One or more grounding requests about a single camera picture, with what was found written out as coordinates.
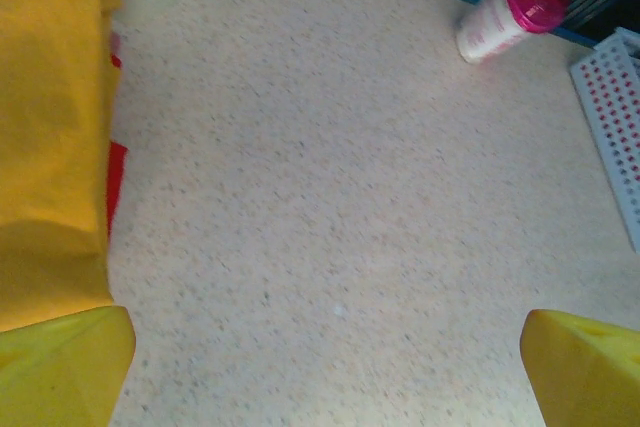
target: white cup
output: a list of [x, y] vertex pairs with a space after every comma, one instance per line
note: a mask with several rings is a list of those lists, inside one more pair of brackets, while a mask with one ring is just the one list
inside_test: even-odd
[[531, 36], [515, 20], [507, 0], [480, 0], [460, 22], [460, 55], [477, 64]]

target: red cloth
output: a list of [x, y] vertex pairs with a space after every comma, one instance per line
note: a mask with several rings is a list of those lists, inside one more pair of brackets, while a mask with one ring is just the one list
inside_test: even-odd
[[[111, 55], [111, 62], [118, 69], [122, 68], [122, 62], [115, 54]], [[124, 161], [128, 151], [124, 145], [111, 141], [109, 169], [107, 171], [107, 227], [109, 236], [111, 236], [111, 226], [118, 208], [118, 200], [120, 200], [120, 189], [124, 177]]]

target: yellow towel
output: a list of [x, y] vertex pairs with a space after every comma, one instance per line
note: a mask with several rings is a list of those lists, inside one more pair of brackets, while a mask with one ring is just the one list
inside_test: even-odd
[[106, 427], [134, 348], [122, 307], [0, 333], [0, 425]]
[[0, 0], [0, 332], [112, 304], [105, 184], [119, 0]]
[[640, 425], [640, 332], [534, 310], [520, 351], [547, 427]]

